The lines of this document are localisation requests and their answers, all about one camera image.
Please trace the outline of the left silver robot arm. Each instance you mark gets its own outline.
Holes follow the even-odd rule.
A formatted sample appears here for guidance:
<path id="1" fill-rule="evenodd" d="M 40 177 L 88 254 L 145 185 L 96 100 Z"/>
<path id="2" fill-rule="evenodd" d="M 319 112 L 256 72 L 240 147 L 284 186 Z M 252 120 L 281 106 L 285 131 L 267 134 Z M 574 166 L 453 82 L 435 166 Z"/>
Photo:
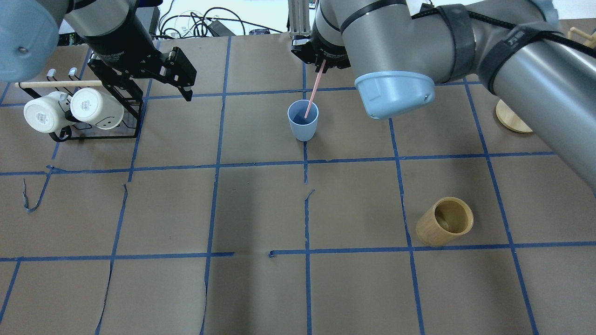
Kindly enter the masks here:
<path id="1" fill-rule="evenodd" d="M 136 16 L 136 0 L 3 0 L 0 46 L 3 82 L 26 82 L 42 72 L 58 44 L 62 22 L 92 49 L 92 72 L 111 93 L 143 93 L 136 79 L 176 87 L 191 101 L 196 68 L 183 50 L 161 53 Z"/>

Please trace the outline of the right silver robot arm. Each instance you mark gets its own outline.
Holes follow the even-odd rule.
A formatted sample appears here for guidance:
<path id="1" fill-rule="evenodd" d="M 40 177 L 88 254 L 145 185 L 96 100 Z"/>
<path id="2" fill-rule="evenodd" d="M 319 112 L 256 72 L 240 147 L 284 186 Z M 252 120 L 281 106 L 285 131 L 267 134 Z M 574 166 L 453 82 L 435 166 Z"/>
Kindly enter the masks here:
<path id="1" fill-rule="evenodd" d="M 550 0 L 483 0 L 411 15 L 404 0 L 320 0 L 292 53 L 351 68 L 369 117 L 412 112 L 434 87 L 476 74 L 591 189 L 596 184 L 595 51 L 558 30 Z"/>

